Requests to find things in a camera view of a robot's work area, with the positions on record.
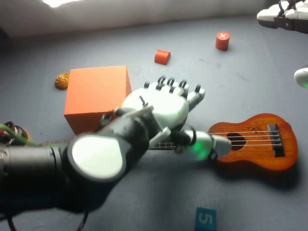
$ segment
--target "wooden ukulele body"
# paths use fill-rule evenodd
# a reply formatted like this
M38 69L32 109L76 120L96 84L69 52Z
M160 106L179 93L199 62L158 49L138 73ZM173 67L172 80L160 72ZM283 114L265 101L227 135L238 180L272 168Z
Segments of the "wooden ukulele body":
M275 130L279 132L269 132L269 125L276 125ZM240 166L250 162L267 170L284 171L297 159L297 141L292 128L277 115L263 113L242 123L217 123L208 133L228 137L232 142L232 151L217 159L219 165Z

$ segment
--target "number 5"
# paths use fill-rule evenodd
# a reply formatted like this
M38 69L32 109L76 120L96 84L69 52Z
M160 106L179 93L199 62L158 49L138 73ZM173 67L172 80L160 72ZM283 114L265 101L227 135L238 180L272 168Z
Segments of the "number 5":
M204 214L204 213L200 213L199 214L199 222L202 224L207 224L210 223L212 224L213 222L213 216L210 214Z

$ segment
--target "white robotic hand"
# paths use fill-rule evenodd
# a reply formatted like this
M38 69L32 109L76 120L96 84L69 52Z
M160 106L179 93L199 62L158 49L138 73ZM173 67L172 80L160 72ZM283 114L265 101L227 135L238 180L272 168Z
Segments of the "white robotic hand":
M157 82L145 83L144 88L133 91L123 102L120 110L124 115L150 112L159 131L150 136L150 149L186 150L201 153L198 159L206 159L210 154L216 157L226 155L231 150L229 139L209 135L203 131L182 130L188 113L205 97L205 90L198 85L188 93L186 81L160 77Z

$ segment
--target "teal cube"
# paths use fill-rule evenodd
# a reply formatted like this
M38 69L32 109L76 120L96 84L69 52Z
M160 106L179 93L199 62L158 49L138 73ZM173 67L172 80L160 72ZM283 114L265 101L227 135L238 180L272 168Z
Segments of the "teal cube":
M195 231L216 231L216 210L198 207Z

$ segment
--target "white wall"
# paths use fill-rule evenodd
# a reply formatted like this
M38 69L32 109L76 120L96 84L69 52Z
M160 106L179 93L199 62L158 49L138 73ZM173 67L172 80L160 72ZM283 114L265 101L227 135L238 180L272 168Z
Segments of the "white wall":
M11 37L174 20L256 14L266 0L1 0L0 27Z

